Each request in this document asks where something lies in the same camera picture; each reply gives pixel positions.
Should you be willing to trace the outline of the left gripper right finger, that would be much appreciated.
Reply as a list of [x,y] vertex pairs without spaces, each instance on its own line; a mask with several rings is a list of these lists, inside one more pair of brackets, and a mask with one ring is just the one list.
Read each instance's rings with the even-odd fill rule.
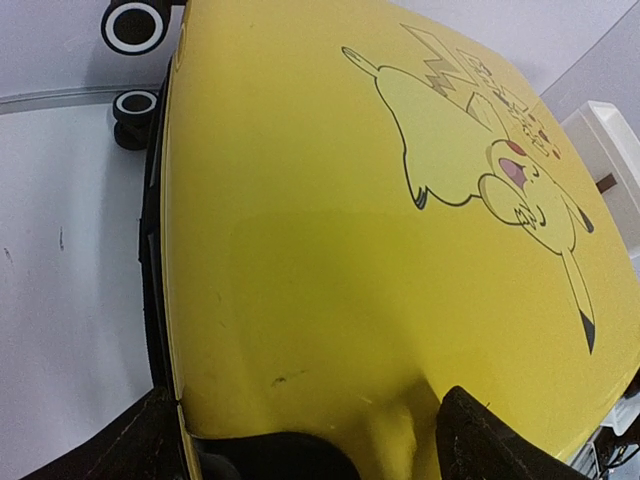
[[585,477],[525,440],[460,386],[447,392],[437,413],[437,455],[445,480]]

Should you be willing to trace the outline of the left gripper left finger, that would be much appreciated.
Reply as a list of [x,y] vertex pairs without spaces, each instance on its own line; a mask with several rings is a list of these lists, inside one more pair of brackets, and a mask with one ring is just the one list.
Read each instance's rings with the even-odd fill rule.
[[179,403],[154,387],[80,446],[27,479],[208,479]]

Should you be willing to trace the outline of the yellow cartoon print suitcase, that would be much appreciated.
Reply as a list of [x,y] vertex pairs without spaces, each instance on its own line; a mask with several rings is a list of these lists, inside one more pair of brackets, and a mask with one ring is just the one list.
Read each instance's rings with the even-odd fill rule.
[[469,391],[570,456],[639,367],[639,285],[499,54],[388,1],[188,1],[161,124],[188,432],[308,432],[409,476]]

